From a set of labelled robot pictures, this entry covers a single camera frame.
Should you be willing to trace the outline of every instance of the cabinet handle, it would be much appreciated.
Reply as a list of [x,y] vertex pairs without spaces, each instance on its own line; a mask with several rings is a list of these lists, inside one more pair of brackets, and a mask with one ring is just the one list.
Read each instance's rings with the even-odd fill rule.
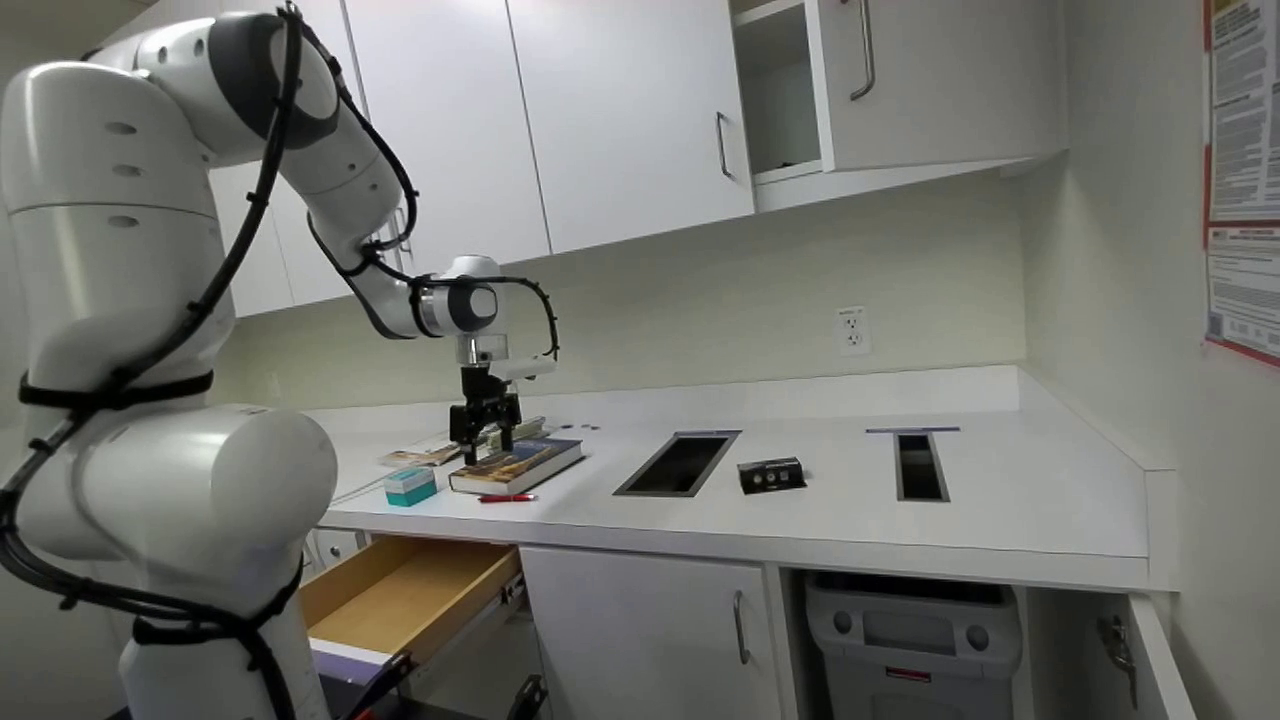
[[728,185],[736,185],[730,169],[728,169],[728,154],[725,154],[725,126],[730,126],[725,112],[714,112],[714,154],[719,154],[719,178]]
[[847,93],[847,105],[863,102],[877,93],[880,84],[880,68],[877,68],[877,17],[871,17],[871,0],[861,0],[863,3],[863,84]]
[[748,607],[748,596],[743,596],[743,591],[730,591],[736,664],[751,664],[743,607]]

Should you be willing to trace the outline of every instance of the white countertop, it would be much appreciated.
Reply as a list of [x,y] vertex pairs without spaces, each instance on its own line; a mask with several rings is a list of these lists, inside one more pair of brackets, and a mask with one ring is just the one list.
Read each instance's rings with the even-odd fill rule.
[[[1035,590],[1166,590],[1153,551],[1165,538],[1153,490],[1166,493],[1166,477],[1133,464],[1015,369],[563,395],[539,413],[571,424],[560,438],[582,440],[582,464],[534,490],[531,504],[440,490],[416,510],[383,502],[375,461],[445,438],[445,407],[315,413],[344,464],[325,525]],[[934,438],[950,504],[896,502],[896,440],[866,428],[914,424],[961,428]],[[693,502],[613,495],[672,428],[741,438]],[[808,490],[743,495],[736,464],[767,457],[800,457]]]

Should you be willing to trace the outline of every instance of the black rectangular slot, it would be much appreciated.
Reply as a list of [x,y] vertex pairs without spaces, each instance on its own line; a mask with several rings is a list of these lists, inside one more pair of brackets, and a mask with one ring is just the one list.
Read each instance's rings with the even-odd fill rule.
[[697,495],[728,445],[730,432],[672,438],[616,495]]
[[901,432],[896,438],[896,502],[912,504],[944,504],[946,483],[930,451],[929,432]]

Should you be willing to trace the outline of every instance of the wooden drawer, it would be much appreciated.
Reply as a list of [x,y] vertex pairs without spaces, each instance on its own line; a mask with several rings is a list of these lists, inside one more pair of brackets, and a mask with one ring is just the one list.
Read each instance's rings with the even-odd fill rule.
[[373,540],[299,590],[310,652],[326,675],[364,675],[482,612],[517,581],[494,543]]

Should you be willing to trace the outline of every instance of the wall outlet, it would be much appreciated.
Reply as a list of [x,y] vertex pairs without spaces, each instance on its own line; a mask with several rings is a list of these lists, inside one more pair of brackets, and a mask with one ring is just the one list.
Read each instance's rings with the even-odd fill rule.
[[863,358],[871,352],[871,335],[866,335],[866,315],[863,314],[835,314],[835,348],[838,352],[851,352],[851,358]]

